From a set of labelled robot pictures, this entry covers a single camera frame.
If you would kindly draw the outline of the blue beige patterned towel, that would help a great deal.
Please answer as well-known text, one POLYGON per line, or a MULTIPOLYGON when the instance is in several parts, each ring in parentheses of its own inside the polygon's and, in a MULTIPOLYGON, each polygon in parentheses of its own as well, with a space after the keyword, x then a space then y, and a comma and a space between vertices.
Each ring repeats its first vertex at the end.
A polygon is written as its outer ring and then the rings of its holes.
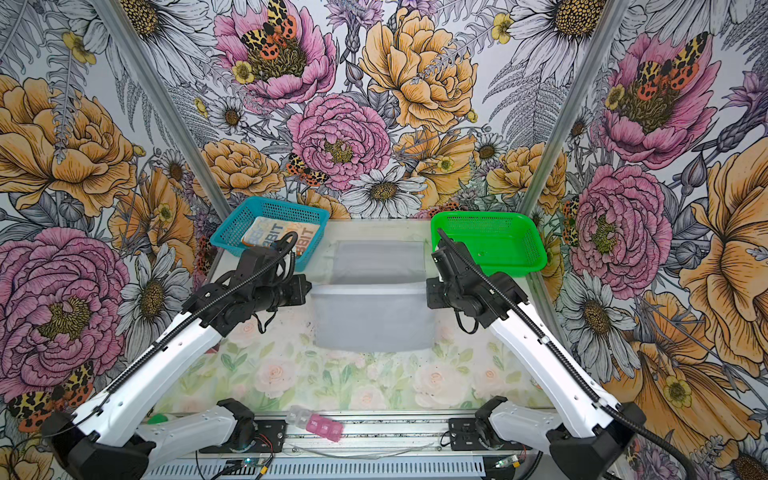
POLYGON ((241 237, 241 244, 247 247, 268 247, 282 239, 286 234, 295 232, 298 235, 298 240, 294 246, 294 251, 298 256, 302 256, 319 230, 318 224, 257 217, 241 237))

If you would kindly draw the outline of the grey towel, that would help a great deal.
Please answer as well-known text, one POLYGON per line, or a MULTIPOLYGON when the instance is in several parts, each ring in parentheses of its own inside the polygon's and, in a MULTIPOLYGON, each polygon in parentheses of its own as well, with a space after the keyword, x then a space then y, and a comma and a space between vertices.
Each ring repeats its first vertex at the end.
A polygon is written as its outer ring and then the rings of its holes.
POLYGON ((427 306, 423 241, 340 241, 330 277, 311 291, 315 344, 356 353, 430 349, 435 312, 427 306))

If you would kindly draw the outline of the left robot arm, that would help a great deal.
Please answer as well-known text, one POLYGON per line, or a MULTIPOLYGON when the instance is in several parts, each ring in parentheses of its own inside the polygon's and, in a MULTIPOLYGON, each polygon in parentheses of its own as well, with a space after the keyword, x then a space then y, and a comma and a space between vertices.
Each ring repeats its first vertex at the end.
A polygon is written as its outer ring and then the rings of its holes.
POLYGON ((260 312, 305 304, 312 285, 293 268, 289 248, 254 247, 233 271, 194 292, 169 327, 107 387, 72 413, 55 412, 41 435, 75 479, 139 479, 208 447, 249 449, 253 412, 224 399, 194 415, 147 425, 145 416, 209 349, 260 312))

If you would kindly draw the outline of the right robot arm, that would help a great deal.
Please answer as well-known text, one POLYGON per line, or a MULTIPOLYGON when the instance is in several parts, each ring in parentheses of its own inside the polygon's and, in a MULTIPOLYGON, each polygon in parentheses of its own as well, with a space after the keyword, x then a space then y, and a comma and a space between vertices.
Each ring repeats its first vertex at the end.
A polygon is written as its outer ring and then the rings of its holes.
POLYGON ((642 411, 596 385, 541 320, 509 275, 486 276, 465 244, 446 234, 432 254, 438 275, 427 281, 427 305, 451 309, 492 333, 525 367, 555 408, 536 413, 496 396, 475 413, 476 430, 491 449, 520 443, 552 457, 569 479, 609 479, 636 433, 607 413, 616 407, 644 423, 642 411))

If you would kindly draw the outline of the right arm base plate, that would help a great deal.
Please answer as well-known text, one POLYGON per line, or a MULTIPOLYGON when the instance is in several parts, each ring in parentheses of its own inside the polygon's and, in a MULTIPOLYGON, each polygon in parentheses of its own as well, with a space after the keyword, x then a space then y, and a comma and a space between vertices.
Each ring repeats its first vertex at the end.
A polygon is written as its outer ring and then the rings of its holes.
POLYGON ((452 451, 487 451, 474 418, 454 417, 448 420, 447 439, 452 451))

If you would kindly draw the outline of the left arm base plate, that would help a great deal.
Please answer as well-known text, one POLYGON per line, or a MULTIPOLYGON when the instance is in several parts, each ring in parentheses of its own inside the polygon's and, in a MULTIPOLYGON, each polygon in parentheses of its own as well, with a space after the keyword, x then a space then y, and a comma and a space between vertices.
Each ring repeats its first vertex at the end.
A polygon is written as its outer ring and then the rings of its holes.
POLYGON ((235 452, 281 453, 288 424, 284 420, 256 419, 247 423, 238 434, 235 452))

